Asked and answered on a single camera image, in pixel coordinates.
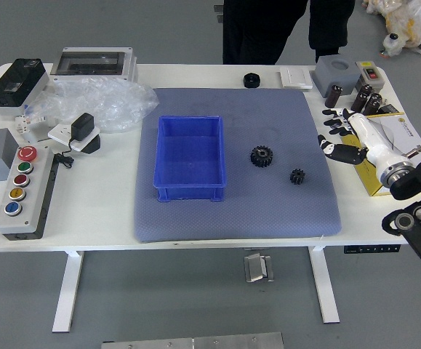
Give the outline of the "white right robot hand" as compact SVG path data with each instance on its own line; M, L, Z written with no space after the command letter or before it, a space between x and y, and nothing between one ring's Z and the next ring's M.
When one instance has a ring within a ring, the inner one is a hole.
M354 135L359 141L358 145L332 143L319 135L318 144L327 158L352 165L368 161L374 166L377 179L386 187L414 169L408 157L393 148L390 141L362 113L346 108L341 111L328 109L327 112L334 116L324 122L332 128L331 134Z

